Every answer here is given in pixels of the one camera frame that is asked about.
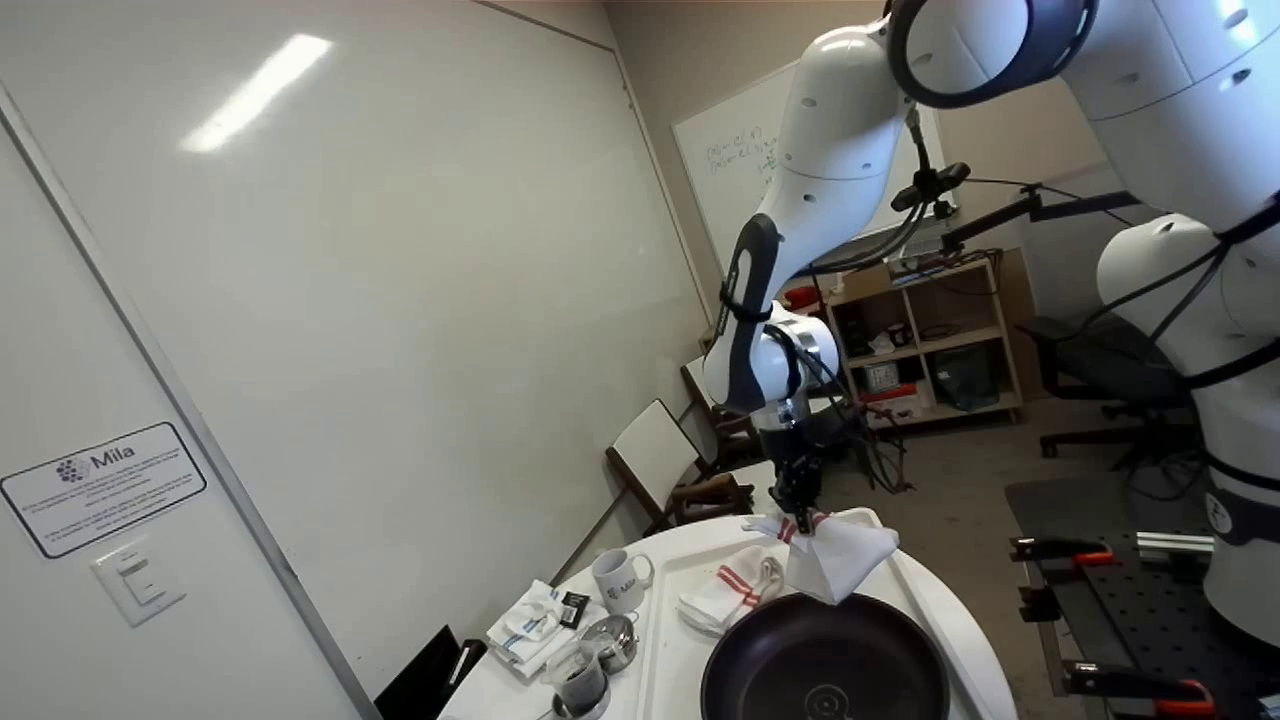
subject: white round table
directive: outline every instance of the white round table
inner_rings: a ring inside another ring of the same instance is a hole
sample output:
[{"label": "white round table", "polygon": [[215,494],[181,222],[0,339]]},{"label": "white round table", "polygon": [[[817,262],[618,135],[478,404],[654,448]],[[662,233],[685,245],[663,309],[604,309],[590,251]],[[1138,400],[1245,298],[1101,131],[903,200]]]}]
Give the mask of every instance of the white round table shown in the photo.
[{"label": "white round table", "polygon": [[[749,515],[716,515],[705,522],[681,522],[668,528],[662,535],[643,535],[637,545],[630,545],[630,550],[643,550],[654,554],[655,569],[663,569],[663,559],[681,559],[687,550],[707,550],[707,546],[731,546],[754,541],[757,531],[744,531]],[[564,586],[598,597],[594,586],[594,573],[575,573],[571,581],[564,581]],[[946,638],[941,632],[932,632],[949,653],[949,660],[956,663],[956,655],[965,660],[965,676],[982,678],[984,695],[995,695],[1001,704],[1007,700],[1007,678],[1001,673],[1001,660],[989,644],[989,637],[982,632],[982,624],[973,619],[973,611],[956,600],[956,593],[937,581],[923,562],[917,562],[910,550],[896,550],[891,562],[879,562],[863,582],[863,597],[876,597],[883,604],[896,604],[901,611],[910,611],[911,619],[921,619],[921,600],[927,600],[927,617],[932,624],[946,619]],[[604,720],[643,720],[637,717],[643,709],[643,653],[663,653],[663,647],[643,647],[643,624],[654,624],[654,600],[640,604],[637,617],[637,637],[640,637],[640,653],[632,660],[632,667],[626,667],[619,676],[612,676],[612,695],[609,695],[609,710]],[[456,689],[456,695],[447,700],[447,709],[442,710],[445,720],[549,720],[553,717],[553,695],[555,689],[545,678],[521,678],[518,673],[509,673],[502,660],[485,655],[473,676]],[[965,691],[956,691],[956,667],[953,667],[953,720],[978,720],[982,710],[973,710],[973,704],[965,700]]]}]

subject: cloth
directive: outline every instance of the cloth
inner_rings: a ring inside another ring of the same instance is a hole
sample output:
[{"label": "cloth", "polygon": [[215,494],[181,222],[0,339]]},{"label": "cloth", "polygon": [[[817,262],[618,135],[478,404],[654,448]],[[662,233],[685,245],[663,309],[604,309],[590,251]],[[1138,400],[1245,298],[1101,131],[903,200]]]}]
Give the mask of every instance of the cloth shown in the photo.
[{"label": "cloth", "polygon": [[801,535],[784,515],[757,515],[754,528],[790,545],[790,586],[822,604],[854,597],[870,573],[896,550],[896,531],[862,522],[856,515],[811,515],[811,535]]},{"label": "cloth", "polygon": [[711,637],[727,632],[757,604],[784,593],[784,562],[766,546],[741,546],[677,600],[681,617]]},{"label": "cloth", "polygon": [[575,632],[560,624],[564,597],[531,581],[529,593],[485,632],[491,655],[521,678],[539,676],[575,647]]}]

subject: wall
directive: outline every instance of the wall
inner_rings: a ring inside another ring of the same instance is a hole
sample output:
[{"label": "wall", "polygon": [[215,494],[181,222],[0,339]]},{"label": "wall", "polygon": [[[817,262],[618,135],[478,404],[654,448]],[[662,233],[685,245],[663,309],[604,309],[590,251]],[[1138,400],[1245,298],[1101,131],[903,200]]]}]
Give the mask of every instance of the wall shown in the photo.
[{"label": "wall", "polygon": [[[707,287],[722,284],[722,269],[673,125],[795,61],[811,34],[873,19],[879,8],[879,0],[609,0],[662,167]],[[1101,162],[1101,142],[1065,83],[941,111],[941,135],[949,159],[967,159],[978,174],[1041,178]],[[959,206],[978,217],[1007,195],[1012,187],[967,182]],[[989,245],[1016,245],[1016,233],[992,233]]]},{"label": "wall", "polygon": [[[337,38],[317,76],[181,150],[294,32]],[[50,0],[0,2],[0,76],[367,691],[553,576],[604,442],[685,404],[705,313],[600,38],[470,0]]]},{"label": "wall", "polygon": [[[55,559],[0,499],[0,717],[358,717],[4,127],[0,227],[0,480],[148,424],[181,429],[210,480],[200,494]],[[186,597],[141,627],[94,573],[131,541],[148,541],[163,586]]]}]

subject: floor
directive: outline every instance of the floor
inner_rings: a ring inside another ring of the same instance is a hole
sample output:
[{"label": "floor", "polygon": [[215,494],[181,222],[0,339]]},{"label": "floor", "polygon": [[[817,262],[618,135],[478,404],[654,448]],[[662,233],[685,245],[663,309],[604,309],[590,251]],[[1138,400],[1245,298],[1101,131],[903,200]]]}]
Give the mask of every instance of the floor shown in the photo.
[{"label": "floor", "polygon": [[1035,442],[1041,433],[1101,424],[1092,404],[1035,400],[1022,424],[984,418],[911,433],[903,465],[911,491],[876,491],[854,469],[832,469],[824,484],[824,507],[876,507],[901,531],[901,545],[953,582],[992,637],[1025,720],[1083,720],[1083,704],[1054,695],[1041,632],[1022,619],[1022,569],[1007,559],[1016,521],[1004,486],[1108,470],[1119,448],[1065,448],[1058,461],[1041,461]]}]

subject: table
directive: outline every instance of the table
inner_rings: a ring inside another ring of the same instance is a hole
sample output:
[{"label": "table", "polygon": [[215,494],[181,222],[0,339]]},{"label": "table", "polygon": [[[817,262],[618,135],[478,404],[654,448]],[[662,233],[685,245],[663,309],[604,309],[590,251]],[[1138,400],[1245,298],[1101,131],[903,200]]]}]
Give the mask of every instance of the table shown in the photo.
[{"label": "table", "polygon": [[1119,663],[1154,676],[1200,676],[1223,717],[1258,717],[1252,700],[1280,678],[1277,653],[1240,644],[1210,611],[1195,581],[1144,569],[1131,531],[1210,531],[1200,491],[1185,499],[1144,499],[1125,474],[1012,484],[1007,507],[1027,535],[1104,541],[1116,562],[1050,581],[1079,660]]},{"label": "table", "polygon": [[[643,541],[637,541],[630,546],[632,550],[649,550],[655,562],[663,562],[663,559],[685,554],[685,550],[705,550],[705,546],[722,546],[722,545],[744,545],[749,541],[744,521],[749,515],[722,515],[722,521],[705,521],[705,522],[685,522],[685,528],[673,528],[673,531],[662,531],[662,535],[643,535]],[[903,550],[896,550],[896,569],[910,576],[910,582],[917,593],[927,593],[932,604],[946,606],[965,632],[978,632],[978,637],[967,637],[973,644],[982,644],[978,655],[989,653],[992,663],[995,663],[992,644],[982,637],[978,619],[967,617],[967,606],[953,597],[953,586],[946,581],[937,581],[923,562],[917,562]],[[870,597],[879,597],[879,600],[891,597],[888,582],[901,586],[888,576],[883,562],[863,581],[863,586],[873,586]],[[598,597],[594,573],[575,573],[571,581],[564,581],[564,586]],[[655,647],[640,647],[632,667],[612,676],[612,700],[609,700],[604,720],[637,720],[643,653],[655,653]],[[549,709],[553,709],[553,683],[539,683],[539,678],[524,683],[502,660],[485,655],[473,667],[473,676],[456,689],[456,695],[447,700],[445,720],[491,720],[491,717],[502,717],[502,720],[545,720]]]}]

